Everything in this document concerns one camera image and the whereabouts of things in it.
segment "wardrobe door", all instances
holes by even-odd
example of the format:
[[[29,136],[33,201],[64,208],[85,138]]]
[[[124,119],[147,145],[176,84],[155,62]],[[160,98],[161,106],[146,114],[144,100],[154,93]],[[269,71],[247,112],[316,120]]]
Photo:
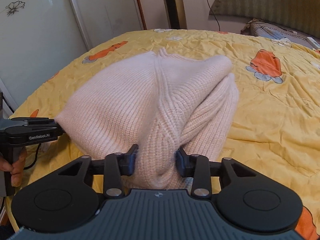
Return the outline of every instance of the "wardrobe door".
[[[89,48],[142,30],[137,0],[71,0]]]
[[[0,0],[0,78],[17,105],[85,52],[69,0]]]

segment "round pad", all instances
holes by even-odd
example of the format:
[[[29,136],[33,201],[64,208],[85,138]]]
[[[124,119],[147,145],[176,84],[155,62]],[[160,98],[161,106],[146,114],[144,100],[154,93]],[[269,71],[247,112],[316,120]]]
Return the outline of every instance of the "round pad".
[[[86,223],[97,211],[97,193],[74,176],[42,178],[20,190],[12,200],[19,226],[58,233]]]
[[[241,178],[217,196],[217,208],[232,224],[254,232],[293,229],[302,212],[302,202],[291,189],[272,181]]]
[[[249,207],[261,211],[273,210],[280,204],[278,195],[267,190],[251,190],[244,194],[243,201]]]

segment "logo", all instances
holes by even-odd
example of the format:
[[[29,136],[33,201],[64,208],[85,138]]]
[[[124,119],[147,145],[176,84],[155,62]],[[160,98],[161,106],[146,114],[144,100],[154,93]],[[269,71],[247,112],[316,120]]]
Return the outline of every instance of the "logo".
[[[160,198],[160,197],[163,196],[163,194],[161,192],[158,192],[158,193],[155,194],[155,196]]]
[[[29,136],[29,140],[40,139],[40,138],[45,138],[45,137],[50,137],[50,133],[47,133],[44,135]]]

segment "bed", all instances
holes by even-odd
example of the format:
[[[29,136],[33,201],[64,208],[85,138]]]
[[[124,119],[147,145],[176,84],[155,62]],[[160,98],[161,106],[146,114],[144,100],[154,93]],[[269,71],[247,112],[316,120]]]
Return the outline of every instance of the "bed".
[[[320,233],[320,54],[299,44],[226,32],[155,29],[125,33],[72,61],[41,85],[12,117],[55,117],[68,98],[87,80],[113,62],[165,47],[194,59],[222,54],[234,64],[240,92],[237,111],[217,161],[230,156],[290,187],[313,215]],[[28,147],[27,165],[36,146]],[[62,135],[39,153],[21,187],[81,156]],[[214,192],[220,190],[212,179]],[[102,191],[102,177],[93,188]],[[6,198],[15,230],[17,224]]]

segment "cartoon character print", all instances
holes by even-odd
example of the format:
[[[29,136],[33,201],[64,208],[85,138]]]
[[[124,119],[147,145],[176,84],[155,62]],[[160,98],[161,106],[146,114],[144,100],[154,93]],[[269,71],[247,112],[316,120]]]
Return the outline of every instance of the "cartoon character print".
[[[247,66],[246,69],[253,72],[254,76],[262,81],[269,81],[272,79],[278,84],[283,82],[280,77],[282,75],[280,60],[273,52],[265,49],[258,51],[256,57],[251,60],[250,66]]]
[[[169,40],[169,41],[180,41],[182,40],[181,37],[179,36],[173,36],[173,37],[169,37],[169,38],[165,38],[166,40]]]
[[[49,78],[47,81],[52,80],[56,75],[59,74],[60,71],[58,71],[57,73],[55,73],[51,78]]]
[[[302,209],[302,214],[295,231],[305,240],[320,239],[320,236],[317,234],[316,226],[313,223],[312,214],[306,207],[303,207]]]
[[[33,111],[30,117],[37,117],[38,113],[39,113],[39,109]]]
[[[318,70],[320,70],[320,65],[318,63],[315,62],[311,62],[311,64],[316,67]]]
[[[170,32],[172,31],[172,29],[154,29],[153,31],[157,33],[164,33],[164,32]]]
[[[127,41],[122,41],[120,43],[112,45],[107,49],[101,50],[94,55],[86,56],[84,58],[84,61],[82,61],[82,64],[95,62],[97,59],[105,57],[109,52],[115,51],[116,49],[119,49],[121,46],[127,43]]]
[[[287,47],[287,48],[292,48],[291,41],[288,38],[282,38],[279,40],[276,39],[271,39],[271,41],[275,44],[278,44],[279,46]]]

